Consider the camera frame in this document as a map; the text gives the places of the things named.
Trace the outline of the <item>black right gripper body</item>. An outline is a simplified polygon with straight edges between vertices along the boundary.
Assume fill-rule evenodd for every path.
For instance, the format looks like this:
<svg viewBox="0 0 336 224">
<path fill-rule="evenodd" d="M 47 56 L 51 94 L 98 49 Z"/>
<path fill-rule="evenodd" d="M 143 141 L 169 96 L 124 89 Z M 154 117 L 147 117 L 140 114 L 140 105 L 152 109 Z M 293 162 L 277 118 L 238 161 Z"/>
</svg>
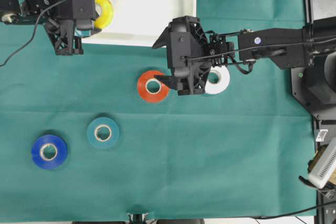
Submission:
<svg viewBox="0 0 336 224">
<path fill-rule="evenodd" d="M 187 89 L 177 90 L 178 95 L 196 95 L 205 93 L 205 85 L 211 67 L 222 66 L 228 62 L 227 55 L 220 56 L 220 53 L 229 52 L 234 49 L 234 43 L 228 42 L 225 35 L 218 35 L 213 31 L 210 34 L 207 45 L 203 48 L 203 55 L 197 58 L 188 58 L 190 63 L 190 75 L 186 78 Z"/>
</svg>

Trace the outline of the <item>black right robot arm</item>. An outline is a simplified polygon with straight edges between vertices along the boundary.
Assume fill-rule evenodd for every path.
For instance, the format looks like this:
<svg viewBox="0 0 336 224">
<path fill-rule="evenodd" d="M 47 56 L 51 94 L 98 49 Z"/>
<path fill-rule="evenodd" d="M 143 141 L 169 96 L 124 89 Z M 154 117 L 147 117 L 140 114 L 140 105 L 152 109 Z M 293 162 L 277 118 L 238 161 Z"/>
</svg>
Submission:
<svg viewBox="0 0 336 224">
<path fill-rule="evenodd" d="M 314 20 L 301 29 L 205 31 L 198 17 L 173 19 L 152 46 L 165 47 L 171 75 L 155 79 L 179 95 L 204 94 L 212 68 L 235 66 L 249 74 L 256 60 L 269 58 L 280 69 L 312 67 L 317 56 L 335 52 L 335 17 Z"/>
</svg>

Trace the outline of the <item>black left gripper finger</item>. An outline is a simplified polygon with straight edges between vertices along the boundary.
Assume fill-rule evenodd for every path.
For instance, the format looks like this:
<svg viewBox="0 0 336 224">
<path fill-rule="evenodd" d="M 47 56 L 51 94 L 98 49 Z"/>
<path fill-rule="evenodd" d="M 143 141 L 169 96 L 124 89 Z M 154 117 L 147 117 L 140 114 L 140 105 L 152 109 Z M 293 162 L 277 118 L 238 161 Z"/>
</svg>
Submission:
<svg viewBox="0 0 336 224">
<path fill-rule="evenodd" d="M 90 28 L 90 29 L 82 29 L 79 26 L 76 26 L 75 28 L 75 36 L 76 37 L 91 37 L 95 34 L 98 34 L 102 31 L 100 28 Z"/>
</svg>

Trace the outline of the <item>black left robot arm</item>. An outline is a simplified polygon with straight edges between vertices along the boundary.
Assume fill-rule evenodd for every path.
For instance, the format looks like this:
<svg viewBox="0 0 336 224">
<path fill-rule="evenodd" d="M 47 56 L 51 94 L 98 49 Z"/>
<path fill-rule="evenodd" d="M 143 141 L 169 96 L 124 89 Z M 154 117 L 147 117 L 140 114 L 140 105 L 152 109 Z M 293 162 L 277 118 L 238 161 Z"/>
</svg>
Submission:
<svg viewBox="0 0 336 224">
<path fill-rule="evenodd" d="M 1 0 L 1 22 L 42 24 L 57 55 L 82 55 L 82 39 L 101 32 L 95 0 Z"/>
</svg>

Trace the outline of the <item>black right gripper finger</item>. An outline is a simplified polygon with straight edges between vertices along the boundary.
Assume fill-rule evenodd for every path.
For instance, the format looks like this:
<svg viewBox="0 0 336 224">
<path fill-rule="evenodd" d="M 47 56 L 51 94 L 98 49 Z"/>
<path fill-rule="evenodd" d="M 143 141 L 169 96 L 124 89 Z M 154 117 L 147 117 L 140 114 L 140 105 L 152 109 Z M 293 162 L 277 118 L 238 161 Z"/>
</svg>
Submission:
<svg viewBox="0 0 336 224">
<path fill-rule="evenodd" d="M 179 78 L 175 76 L 154 75 L 155 79 L 174 90 L 186 90 L 186 78 Z"/>
<path fill-rule="evenodd" d="M 153 44 L 152 49 L 158 49 L 164 46 L 166 48 L 170 48 L 171 46 L 171 31 L 169 26 L 167 26 L 160 34 L 159 38 Z"/>
</svg>

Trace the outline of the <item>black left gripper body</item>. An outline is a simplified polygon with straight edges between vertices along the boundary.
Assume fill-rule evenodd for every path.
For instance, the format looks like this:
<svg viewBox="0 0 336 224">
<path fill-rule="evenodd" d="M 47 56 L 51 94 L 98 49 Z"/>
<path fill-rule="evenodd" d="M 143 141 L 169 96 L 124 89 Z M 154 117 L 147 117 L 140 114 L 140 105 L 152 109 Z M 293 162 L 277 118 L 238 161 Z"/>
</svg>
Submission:
<svg viewBox="0 0 336 224">
<path fill-rule="evenodd" d="M 72 0 L 50 0 L 55 6 L 47 11 L 44 29 L 59 56 L 82 55 L 81 38 L 75 35 Z"/>
</svg>

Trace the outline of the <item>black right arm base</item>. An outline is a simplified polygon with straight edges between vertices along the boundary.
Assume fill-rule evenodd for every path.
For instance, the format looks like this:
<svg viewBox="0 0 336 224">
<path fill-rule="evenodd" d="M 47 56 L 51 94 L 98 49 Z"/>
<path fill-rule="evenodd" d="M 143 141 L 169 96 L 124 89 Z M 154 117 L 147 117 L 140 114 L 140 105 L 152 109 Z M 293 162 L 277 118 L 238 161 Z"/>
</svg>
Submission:
<svg viewBox="0 0 336 224">
<path fill-rule="evenodd" d="M 294 68 L 293 97 L 317 120 L 335 120 L 335 54 L 316 57 L 313 67 Z"/>
</svg>

